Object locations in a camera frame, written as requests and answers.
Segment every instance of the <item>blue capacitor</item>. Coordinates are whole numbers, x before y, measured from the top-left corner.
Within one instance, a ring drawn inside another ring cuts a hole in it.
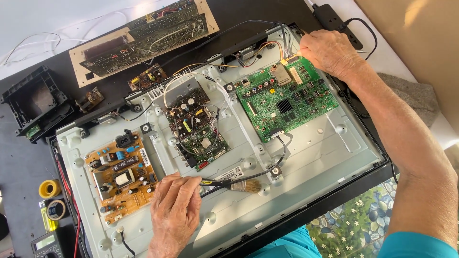
[[[135,151],[134,147],[129,147],[129,148],[126,149],[127,153],[131,153],[131,152],[134,152],[134,151]]]
[[[124,155],[124,152],[123,151],[117,151],[116,152],[116,157],[119,159],[119,160],[124,160],[126,158],[126,156]]]

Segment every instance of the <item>label sticker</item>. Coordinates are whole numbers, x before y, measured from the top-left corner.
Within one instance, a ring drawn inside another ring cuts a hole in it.
[[[146,166],[146,167],[150,166],[151,163],[150,163],[150,160],[148,159],[148,156],[147,156],[147,154],[146,154],[145,148],[141,148],[141,149],[139,150],[139,152],[140,152],[140,155],[142,156],[142,159],[144,160],[145,166]]]
[[[232,170],[226,172],[226,173],[223,173],[221,174],[220,176],[214,178],[214,180],[218,180],[218,181],[225,181],[227,179],[237,179],[237,178],[240,178],[241,176],[243,176],[244,173],[242,172],[242,169],[241,169],[241,166],[237,166],[235,168],[233,168]]]

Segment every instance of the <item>tape roll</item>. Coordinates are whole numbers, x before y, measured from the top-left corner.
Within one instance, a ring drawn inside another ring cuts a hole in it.
[[[46,215],[50,220],[60,220],[68,215],[67,207],[62,200],[54,200],[46,207]]]
[[[61,187],[57,180],[46,180],[40,184],[38,194],[43,199],[49,199],[58,196],[61,193]]]

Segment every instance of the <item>yellow tape roll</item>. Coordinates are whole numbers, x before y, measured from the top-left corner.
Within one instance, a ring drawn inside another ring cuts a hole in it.
[[[46,180],[38,188],[38,194],[43,199],[49,199],[58,196],[61,193],[61,187],[57,180]]]

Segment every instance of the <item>green circuit board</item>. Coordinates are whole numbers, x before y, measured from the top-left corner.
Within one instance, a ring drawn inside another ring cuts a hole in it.
[[[295,56],[234,82],[264,143],[338,106],[309,60]]]
[[[216,136],[216,132],[210,128],[210,125],[206,125],[199,129],[196,134],[183,140],[183,146],[191,152],[202,153],[204,150],[212,148],[211,145],[215,141]],[[228,143],[223,139],[222,135],[218,134],[217,142],[211,151],[203,155],[193,156],[197,161],[197,165],[195,166],[196,171],[199,172],[229,150]]]

